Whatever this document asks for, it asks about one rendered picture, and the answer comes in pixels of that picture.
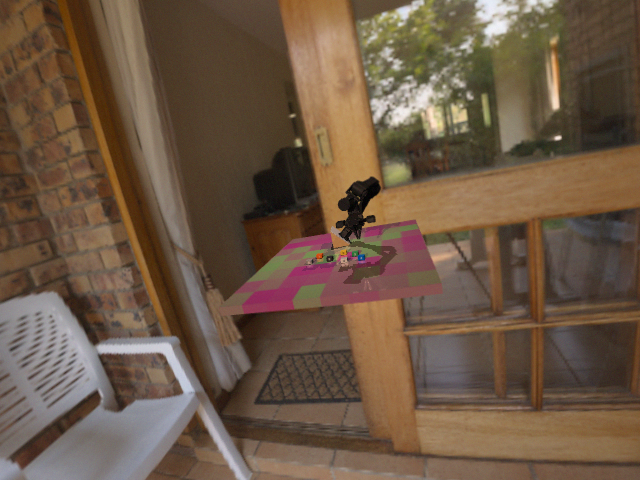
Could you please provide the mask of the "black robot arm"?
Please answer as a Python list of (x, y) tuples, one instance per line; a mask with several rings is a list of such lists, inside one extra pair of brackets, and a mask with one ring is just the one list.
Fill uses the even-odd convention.
[[(345, 192), (348, 195), (345, 198), (340, 199), (338, 202), (338, 207), (342, 211), (347, 211), (351, 208), (355, 208), (359, 206), (360, 212), (359, 210), (356, 210), (356, 213), (352, 213), (352, 211), (349, 211), (350, 212), (349, 216), (345, 220), (345, 222), (346, 221), (349, 222), (350, 226), (355, 225), (357, 231), (358, 231), (358, 225), (360, 224), (360, 221), (363, 221), (364, 219), (362, 213), (364, 212), (366, 206), (368, 205), (369, 201), (372, 198), (374, 198), (376, 195), (379, 194), (381, 190), (381, 186), (379, 182), (380, 181), (374, 176), (371, 176), (369, 179), (365, 181), (360, 181), (360, 180), (356, 181)], [(358, 204), (358, 202), (360, 203)], [(344, 239), (349, 240), (349, 237), (352, 234), (352, 232), (353, 231), (350, 228), (348, 228), (348, 225), (345, 225), (344, 229), (342, 230), (341, 233), (339, 233), (339, 235), (342, 236)]]

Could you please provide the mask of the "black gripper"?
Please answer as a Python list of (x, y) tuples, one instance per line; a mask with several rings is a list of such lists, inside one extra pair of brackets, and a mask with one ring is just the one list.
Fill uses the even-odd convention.
[[(359, 212), (360, 212), (359, 206), (358, 206), (358, 207), (351, 208), (351, 209), (347, 210), (347, 211), (348, 211), (348, 216), (349, 216), (349, 213), (350, 213), (349, 211), (352, 211), (352, 213), (356, 213), (356, 210), (359, 210)], [(365, 223), (364, 223), (364, 222), (367, 222), (367, 223), (374, 223), (374, 222), (376, 222), (375, 215), (367, 216), (366, 218), (364, 218), (364, 219), (363, 219), (363, 221), (360, 221), (360, 224), (358, 225), (358, 233), (357, 233), (357, 230), (356, 230), (356, 226), (355, 226), (355, 225), (350, 226), (350, 225), (349, 225), (349, 222), (348, 222), (348, 221), (346, 221), (346, 222), (345, 222), (345, 220), (338, 221), (338, 222), (336, 223), (336, 229), (338, 229), (338, 228), (343, 228), (343, 226), (348, 225), (348, 228), (350, 228), (350, 229), (354, 232), (354, 234), (355, 234), (356, 238), (357, 238), (357, 239), (360, 239), (360, 237), (361, 237), (361, 230), (362, 230), (362, 226), (364, 226), (364, 225), (365, 225)], [(358, 238), (358, 235), (359, 235), (359, 238)]]

